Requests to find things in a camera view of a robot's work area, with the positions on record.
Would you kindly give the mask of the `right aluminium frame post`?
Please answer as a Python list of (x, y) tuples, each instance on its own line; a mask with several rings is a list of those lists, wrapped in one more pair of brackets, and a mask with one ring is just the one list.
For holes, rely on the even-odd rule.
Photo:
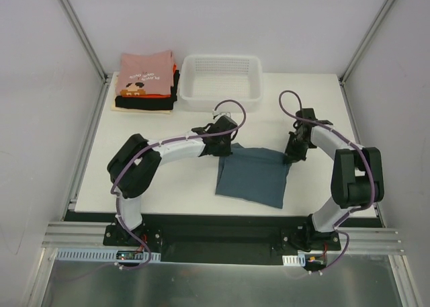
[(350, 61), (347, 64), (346, 69), (343, 74), (339, 77), (339, 84), (344, 87), (356, 67), (358, 66), (360, 60), (363, 58), (366, 50), (370, 47), (372, 40), (376, 37), (378, 30), (381, 28), (388, 14), (394, 7), (398, 0), (384, 0), (381, 7), (379, 8), (377, 14), (372, 20), (369, 28), (366, 30), (363, 38), (360, 40), (359, 45), (355, 49)]

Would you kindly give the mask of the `left aluminium frame post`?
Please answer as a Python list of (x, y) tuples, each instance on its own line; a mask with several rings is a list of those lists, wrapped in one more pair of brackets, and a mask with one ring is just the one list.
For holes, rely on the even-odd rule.
[(66, 15), (73, 31), (78, 37), (91, 65), (95, 69), (97, 76), (102, 82), (105, 82), (108, 78), (108, 74), (104, 71), (103, 66), (95, 52), (93, 45), (91, 44), (82, 23), (80, 22), (79, 16), (73, 8), (70, 0), (58, 0), (64, 14)]

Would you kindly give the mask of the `aluminium frame post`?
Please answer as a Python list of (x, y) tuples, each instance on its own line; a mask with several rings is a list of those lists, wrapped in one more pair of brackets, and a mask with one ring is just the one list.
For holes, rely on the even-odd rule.
[(372, 40), (376, 37), (378, 30), (381, 28), (388, 14), (394, 7), (398, 0), (384, 0), (381, 7), (379, 8), (377, 14), (372, 20), (369, 28), (366, 30), (363, 38), (360, 40), (359, 45), (355, 49), (350, 61), (347, 64), (346, 69), (343, 74), (339, 77), (339, 84), (344, 87), (356, 67), (358, 66), (360, 60), (363, 58), (366, 50), (370, 47)]
[(104, 71), (103, 66), (95, 52), (93, 45), (91, 44), (82, 23), (80, 22), (79, 16), (73, 8), (70, 0), (58, 0), (64, 14), (66, 15), (73, 31), (78, 37), (91, 65), (95, 69), (97, 76), (102, 82), (105, 82), (108, 78), (108, 74)]

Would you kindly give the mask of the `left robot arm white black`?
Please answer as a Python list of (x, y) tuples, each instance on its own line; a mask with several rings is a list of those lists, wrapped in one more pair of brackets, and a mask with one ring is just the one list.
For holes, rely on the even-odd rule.
[(181, 159), (203, 156), (227, 157), (239, 125), (227, 115), (218, 115), (212, 123), (197, 127), (182, 136), (150, 142), (133, 134), (107, 165), (117, 197), (117, 220), (122, 225), (118, 236), (128, 246), (142, 238), (141, 201), (157, 169)]

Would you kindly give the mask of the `black folded t shirt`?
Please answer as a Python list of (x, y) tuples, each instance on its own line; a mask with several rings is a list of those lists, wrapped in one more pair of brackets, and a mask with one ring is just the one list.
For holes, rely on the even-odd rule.
[(122, 97), (117, 96), (114, 105), (121, 109), (137, 109), (144, 111), (171, 111), (177, 101), (177, 88), (180, 78), (179, 70), (175, 70), (173, 75), (174, 86), (171, 87), (171, 94), (164, 98), (147, 97)]

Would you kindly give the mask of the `orange folded t shirt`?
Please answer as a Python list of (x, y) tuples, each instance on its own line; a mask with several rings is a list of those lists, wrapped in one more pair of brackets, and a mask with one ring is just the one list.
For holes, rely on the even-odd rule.
[(173, 75), (177, 69), (176, 64), (171, 66), (152, 66), (145, 70), (134, 83), (133, 97), (164, 98), (171, 94), (174, 86)]

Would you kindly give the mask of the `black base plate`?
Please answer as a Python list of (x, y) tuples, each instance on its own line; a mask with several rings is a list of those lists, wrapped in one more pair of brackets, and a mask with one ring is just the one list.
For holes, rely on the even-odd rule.
[(163, 262), (281, 265), (300, 251), (340, 251), (335, 231), (313, 230), (305, 217), (145, 214), (125, 231), (113, 214), (66, 214), (67, 222), (105, 222), (103, 245), (129, 247), (129, 257), (150, 251)]

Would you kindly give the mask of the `blue-grey t shirt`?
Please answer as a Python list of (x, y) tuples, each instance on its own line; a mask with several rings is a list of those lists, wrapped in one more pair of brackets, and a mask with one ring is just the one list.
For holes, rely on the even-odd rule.
[(219, 159), (215, 194), (282, 209), (290, 167), (282, 152), (234, 143)]

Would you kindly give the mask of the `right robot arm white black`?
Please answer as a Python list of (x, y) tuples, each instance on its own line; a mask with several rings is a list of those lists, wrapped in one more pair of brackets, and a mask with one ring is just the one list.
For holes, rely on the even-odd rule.
[(310, 215), (310, 226), (302, 233), (309, 249), (324, 245), (332, 232), (355, 212), (365, 210), (384, 197), (382, 158), (375, 147), (358, 145), (341, 135), (328, 120), (317, 120), (312, 108), (292, 116), (294, 131), (284, 151), (284, 163), (306, 160), (309, 149), (319, 148), (333, 160), (330, 198)]

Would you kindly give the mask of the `left aluminium side rail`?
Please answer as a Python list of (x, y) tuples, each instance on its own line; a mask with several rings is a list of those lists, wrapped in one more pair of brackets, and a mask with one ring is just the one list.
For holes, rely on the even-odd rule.
[(88, 126), (85, 130), (83, 143), (81, 145), (79, 156), (73, 171), (73, 176), (69, 185), (69, 190), (67, 192), (66, 198), (63, 203), (63, 209), (60, 214), (60, 221), (64, 221), (67, 212), (69, 211), (70, 204), (74, 203), (79, 195), (81, 184), (85, 176), (85, 170), (87, 167), (87, 162), (91, 154), (91, 148), (93, 146), (93, 141), (97, 132), (99, 125), (101, 113), (105, 104), (106, 97), (108, 95), (108, 90), (110, 88), (112, 78), (106, 78), (99, 90), (95, 105), (92, 108), (92, 112), (89, 118)]

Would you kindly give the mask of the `front aluminium rail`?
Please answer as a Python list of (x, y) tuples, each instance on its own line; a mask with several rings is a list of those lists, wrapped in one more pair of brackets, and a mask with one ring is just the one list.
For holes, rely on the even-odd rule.
[[(101, 248), (113, 234), (106, 223), (51, 222), (44, 235), (43, 247)], [(144, 236), (153, 245), (177, 241), (197, 243), (268, 243), (286, 250), (291, 232), (276, 226), (182, 226), (169, 225), (149, 229)], [(350, 255), (405, 255), (399, 231), (390, 228), (340, 228), (326, 240), (330, 253), (346, 250)]]

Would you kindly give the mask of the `pink folded t shirt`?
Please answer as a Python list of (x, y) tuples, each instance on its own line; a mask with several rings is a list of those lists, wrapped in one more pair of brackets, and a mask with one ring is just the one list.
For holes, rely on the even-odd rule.
[(174, 86), (175, 60), (171, 50), (151, 55), (121, 55), (116, 95), (167, 98)]

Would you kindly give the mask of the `white plastic basket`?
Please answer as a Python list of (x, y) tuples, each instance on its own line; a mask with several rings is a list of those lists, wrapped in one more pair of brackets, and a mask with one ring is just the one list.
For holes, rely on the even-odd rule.
[(261, 61), (248, 55), (190, 54), (181, 66), (178, 94), (195, 111), (210, 112), (233, 99), (253, 112), (263, 99)]

